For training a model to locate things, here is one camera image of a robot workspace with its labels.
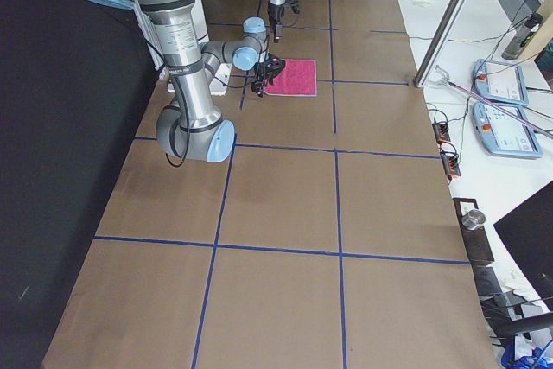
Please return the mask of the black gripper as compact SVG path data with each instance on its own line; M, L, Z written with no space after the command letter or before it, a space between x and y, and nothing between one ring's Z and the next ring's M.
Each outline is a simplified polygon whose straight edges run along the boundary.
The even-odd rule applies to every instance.
M267 55L263 62L259 62L255 67L255 78L250 83L251 91L258 96L264 95L264 86L272 85L274 79L285 68L285 60L275 55Z
M282 17L286 8L287 0L269 0L268 17L270 31L273 32L273 42L279 43L282 38L283 25Z

